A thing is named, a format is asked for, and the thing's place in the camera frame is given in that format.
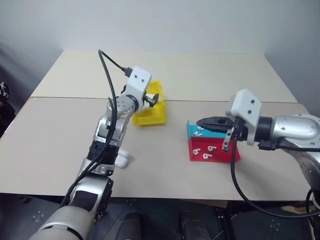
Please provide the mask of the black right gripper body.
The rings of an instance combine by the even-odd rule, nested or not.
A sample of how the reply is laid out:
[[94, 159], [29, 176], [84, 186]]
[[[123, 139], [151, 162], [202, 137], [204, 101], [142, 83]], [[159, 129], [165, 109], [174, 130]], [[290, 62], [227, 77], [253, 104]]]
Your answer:
[[245, 120], [241, 117], [236, 117], [233, 125], [233, 135], [237, 137], [238, 141], [247, 141], [248, 128], [245, 126]]

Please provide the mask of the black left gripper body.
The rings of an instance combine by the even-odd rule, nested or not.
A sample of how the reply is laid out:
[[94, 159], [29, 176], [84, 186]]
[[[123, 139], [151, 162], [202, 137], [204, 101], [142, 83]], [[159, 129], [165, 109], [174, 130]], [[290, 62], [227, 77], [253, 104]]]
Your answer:
[[144, 107], [151, 107], [152, 98], [148, 95], [146, 91], [144, 92], [142, 100], [143, 100]]

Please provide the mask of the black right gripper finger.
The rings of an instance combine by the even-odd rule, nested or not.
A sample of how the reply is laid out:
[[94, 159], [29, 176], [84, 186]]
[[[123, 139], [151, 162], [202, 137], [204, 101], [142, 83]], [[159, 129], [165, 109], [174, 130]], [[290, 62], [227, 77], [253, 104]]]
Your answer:
[[227, 126], [206, 126], [200, 125], [200, 128], [208, 130], [210, 132], [225, 134], [222, 151], [223, 152], [235, 152], [237, 149], [237, 137], [236, 137], [236, 128], [227, 127]]
[[196, 122], [200, 127], [232, 127], [234, 122], [226, 116], [205, 117]]

